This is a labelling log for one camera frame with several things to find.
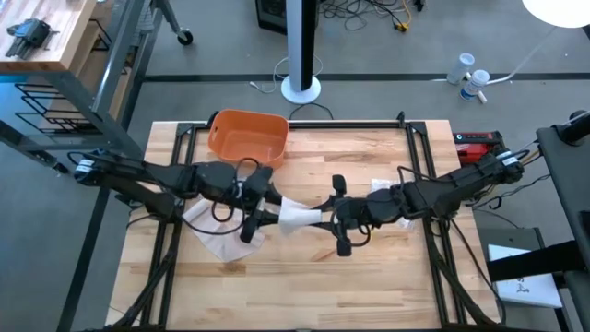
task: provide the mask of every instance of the white paper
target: white paper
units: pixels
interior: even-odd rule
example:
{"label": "white paper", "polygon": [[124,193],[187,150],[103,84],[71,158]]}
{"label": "white paper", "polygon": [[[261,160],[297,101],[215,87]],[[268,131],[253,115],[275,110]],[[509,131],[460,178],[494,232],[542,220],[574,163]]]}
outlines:
{"label": "white paper", "polygon": [[[490,261],[529,253],[529,250],[509,248],[500,245],[489,244]],[[561,308],[560,294],[555,287],[555,282],[550,274],[524,277],[494,282],[501,299],[509,302],[519,302],[545,306],[549,308]]]}
{"label": "white paper", "polygon": [[[383,179],[371,179],[371,192],[375,192],[379,189],[389,189],[389,187],[394,184],[399,184],[399,182]],[[395,222],[395,225],[406,230],[413,230],[415,224],[416,223],[414,221],[405,218],[400,218]]]}
{"label": "white paper", "polygon": [[[193,226],[199,230],[223,232],[233,230],[242,222],[242,212],[235,209],[233,217],[227,222],[218,222],[211,215],[211,202],[205,199],[200,200],[192,208],[184,213],[186,215],[195,215],[195,218],[188,219]],[[231,262],[241,259],[256,252],[265,241],[265,235],[256,231],[250,243],[244,243],[240,240],[240,231],[235,231],[226,235],[209,235],[198,231],[193,231],[201,243],[222,262]]]}
{"label": "white paper", "polygon": [[278,213],[278,227],[283,234],[289,235],[303,226],[322,222],[322,211],[309,209],[302,203],[283,196]]}

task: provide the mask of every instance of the concrete floor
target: concrete floor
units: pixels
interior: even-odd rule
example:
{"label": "concrete floor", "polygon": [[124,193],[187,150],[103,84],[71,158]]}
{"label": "concrete floor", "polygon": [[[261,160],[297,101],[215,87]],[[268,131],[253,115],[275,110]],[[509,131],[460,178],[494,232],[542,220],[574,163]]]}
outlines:
{"label": "concrete floor", "polygon": [[[268,74],[286,54],[284,36],[257,27],[251,2],[171,3],[183,26],[194,33],[196,45],[181,48],[163,23],[148,69],[151,75]],[[342,20],[321,18],[316,53],[326,73],[444,73],[461,52],[473,53],[476,67],[509,72],[549,30],[514,0],[430,1],[405,35],[393,30],[388,19],[366,18],[369,25],[359,31],[344,30]],[[524,72],[588,72],[589,54],[590,41],[582,30],[557,30]],[[13,96],[8,88],[0,89],[2,96]],[[535,138],[537,128],[588,109],[588,89],[589,81],[514,81],[486,88],[490,101],[480,105],[460,100],[458,88],[446,83],[324,82],[317,102],[329,107],[336,119],[392,119],[405,111],[411,119],[449,119],[456,131],[500,130],[506,144],[517,149]],[[24,107],[18,97],[10,100],[18,109]],[[248,82],[146,83],[129,134],[144,147],[153,121],[205,120],[225,108],[287,116],[295,106],[279,92],[265,95]],[[16,121],[9,113],[0,112],[0,117]],[[325,119],[325,114],[310,107],[297,118]],[[0,330],[53,330],[97,190],[56,177],[5,146],[0,146],[0,160]],[[544,162],[538,161],[527,167],[521,183],[546,172]],[[551,181],[507,199],[498,212],[523,227],[539,227],[546,244],[572,238]],[[127,208],[111,199],[77,329],[99,327],[104,321],[126,216]],[[476,217],[482,228],[509,227],[483,213]],[[508,307],[509,326],[559,329],[550,310]]]}

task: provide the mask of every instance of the orange plastic bin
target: orange plastic bin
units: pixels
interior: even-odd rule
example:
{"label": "orange plastic bin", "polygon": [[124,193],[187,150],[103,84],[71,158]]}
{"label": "orange plastic bin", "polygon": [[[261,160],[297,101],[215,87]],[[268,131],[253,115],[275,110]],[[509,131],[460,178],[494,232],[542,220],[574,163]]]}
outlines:
{"label": "orange plastic bin", "polygon": [[282,116],[223,110],[213,120],[208,145],[221,160],[254,158],[277,169],[283,164],[288,133],[289,122]]}

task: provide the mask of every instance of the plastic bottle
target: plastic bottle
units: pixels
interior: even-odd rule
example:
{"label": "plastic bottle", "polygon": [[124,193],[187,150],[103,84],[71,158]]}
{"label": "plastic bottle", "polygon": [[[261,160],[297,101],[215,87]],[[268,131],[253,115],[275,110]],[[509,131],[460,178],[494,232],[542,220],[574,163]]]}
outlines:
{"label": "plastic bottle", "polygon": [[465,74],[469,71],[469,68],[476,62],[476,58],[469,53],[461,53],[456,64],[454,64],[453,70],[446,76],[446,81],[451,84],[459,84]]}
{"label": "plastic bottle", "polygon": [[471,74],[471,79],[467,81],[465,86],[461,89],[460,96],[466,101],[471,101],[477,97],[478,93],[483,87],[488,84],[490,74],[487,71],[478,69]]}

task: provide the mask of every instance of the butcher block tabletop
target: butcher block tabletop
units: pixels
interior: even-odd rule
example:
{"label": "butcher block tabletop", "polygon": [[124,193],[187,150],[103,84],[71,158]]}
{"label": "butcher block tabletop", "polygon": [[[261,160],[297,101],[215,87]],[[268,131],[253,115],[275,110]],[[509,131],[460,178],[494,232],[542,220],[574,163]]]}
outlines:
{"label": "butcher block tabletop", "polygon": [[[147,161],[170,163],[177,124],[152,125]],[[437,174],[460,167],[448,121],[426,124]],[[207,131],[197,135],[195,162],[216,159],[207,147],[207,136]],[[420,147],[419,136],[416,140]],[[332,174],[345,176],[348,196],[366,196],[372,179],[396,181],[398,165],[411,167],[406,133],[399,129],[291,130],[286,151],[285,163],[276,170],[273,182],[282,195],[311,206],[333,194]],[[420,148],[419,155],[422,169],[426,169]],[[131,219],[142,213],[137,211]],[[324,214],[324,220],[328,219],[329,213]],[[462,207],[455,221],[485,270],[471,210]],[[308,227],[284,236],[277,225],[268,226],[261,229],[265,234],[262,247],[231,263],[220,262],[183,225],[166,327],[438,328],[441,325],[423,228],[421,220],[415,223],[413,229],[385,225],[373,232],[368,245],[353,248],[351,257],[336,254],[336,240],[328,231]],[[156,221],[146,219],[127,231],[107,324],[120,318],[146,285],[157,227]],[[355,235],[349,235],[351,240],[360,241]],[[498,321],[493,294],[456,231],[450,230],[450,237],[461,283],[484,313]],[[446,281],[443,284],[453,322],[450,289]],[[161,283],[159,287],[154,323],[158,319]]]}
{"label": "butcher block tabletop", "polygon": [[[68,70],[95,5],[96,0],[5,0],[0,5],[0,73]],[[41,47],[27,60],[6,57],[14,41],[6,29],[29,18],[43,20],[59,33],[47,41],[48,50]]]}

